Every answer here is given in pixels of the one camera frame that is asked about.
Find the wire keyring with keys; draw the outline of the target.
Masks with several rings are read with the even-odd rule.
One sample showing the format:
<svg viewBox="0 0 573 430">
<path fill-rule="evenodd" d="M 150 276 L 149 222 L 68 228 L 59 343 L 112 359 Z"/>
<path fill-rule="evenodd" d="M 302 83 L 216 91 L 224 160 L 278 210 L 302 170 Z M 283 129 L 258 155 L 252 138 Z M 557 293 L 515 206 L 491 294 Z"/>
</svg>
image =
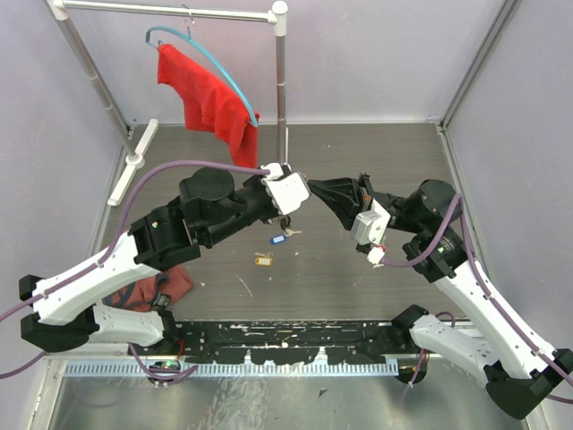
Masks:
<svg viewBox="0 0 573 430">
<path fill-rule="evenodd" d="M 290 229 L 291 218 L 288 215 L 278 215 L 277 217 L 267 220 L 267 223 L 279 227 L 282 231 Z"/>
</svg>

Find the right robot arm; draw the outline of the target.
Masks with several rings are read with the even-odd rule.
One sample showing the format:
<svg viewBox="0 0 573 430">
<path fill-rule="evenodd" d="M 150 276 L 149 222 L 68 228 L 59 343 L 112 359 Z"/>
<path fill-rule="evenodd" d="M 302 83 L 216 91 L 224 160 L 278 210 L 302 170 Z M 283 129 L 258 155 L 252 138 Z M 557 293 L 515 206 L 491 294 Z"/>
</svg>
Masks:
<svg viewBox="0 0 573 430">
<path fill-rule="evenodd" d="M 471 374 L 492 401 L 515 419 L 527 417 L 561 383 L 572 381 L 572 352 L 539 336 L 493 286 L 476 260 L 460 193 L 425 180 L 407 197 L 373 190 L 357 179 L 311 180 L 312 193 L 337 216 L 375 268 L 412 268 L 448 296 L 481 339 L 441 322 L 418 305 L 392 321 L 396 348 L 419 348 Z M 462 222 L 457 233 L 451 223 Z"/>
</svg>

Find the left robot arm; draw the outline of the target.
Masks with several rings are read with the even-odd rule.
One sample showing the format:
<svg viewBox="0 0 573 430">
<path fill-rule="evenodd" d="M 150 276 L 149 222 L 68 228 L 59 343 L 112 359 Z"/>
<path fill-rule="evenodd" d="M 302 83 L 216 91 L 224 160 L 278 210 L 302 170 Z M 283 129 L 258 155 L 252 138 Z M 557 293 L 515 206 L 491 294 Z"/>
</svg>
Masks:
<svg viewBox="0 0 573 430">
<path fill-rule="evenodd" d="M 20 298 L 31 308 L 21 318 L 21 338 L 47 353 L 88 343 L 134 343 L 168 355 L 179 344 L 168 311 L 115 308 L 103 303 L 120 288 L 173 270 L 260 221 L 297 211 L 310 196 L 305 178 L 288 165 L 240 168 L 199 160 L 168 162 L 134 187 L 126 207 L 159 172 L 195 167 L 178 196 L 132 225 L 121 224 L 108 247 L 51 278 L 27 275 Z"/>
</svg>

